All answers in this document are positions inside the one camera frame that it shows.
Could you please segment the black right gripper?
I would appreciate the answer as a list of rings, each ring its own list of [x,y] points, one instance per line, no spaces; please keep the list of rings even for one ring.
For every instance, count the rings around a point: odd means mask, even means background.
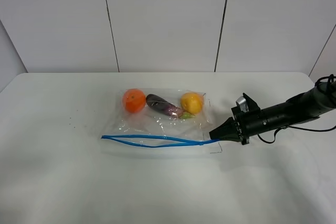
[[[229,117],[223,124],[209,132],[211,140],[241,142],[242,145],[249,144],[248,127],[258,120],[257,116],[260,114],[261,108],[246,93],[243,93],[242,96],[247,100],[249,112],[243,113],[237,105],[231,108],[233,117]]]

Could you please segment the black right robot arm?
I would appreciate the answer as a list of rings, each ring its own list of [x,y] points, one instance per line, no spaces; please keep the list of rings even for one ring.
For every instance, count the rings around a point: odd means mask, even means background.
[[[274,131],[274,136],[287,128],[312,132],[313,129],[297,127],[320,118],[321,115],[335,109],[335,76],[318,79],[311,90],[298,94],[284,103],[261,109],[247,94],[236,101],[232,108],[233,116],[222,125],[209,132],[213,141],[233,141],[243,145],[249,143],[251,136],[267,144],[260,135]]]

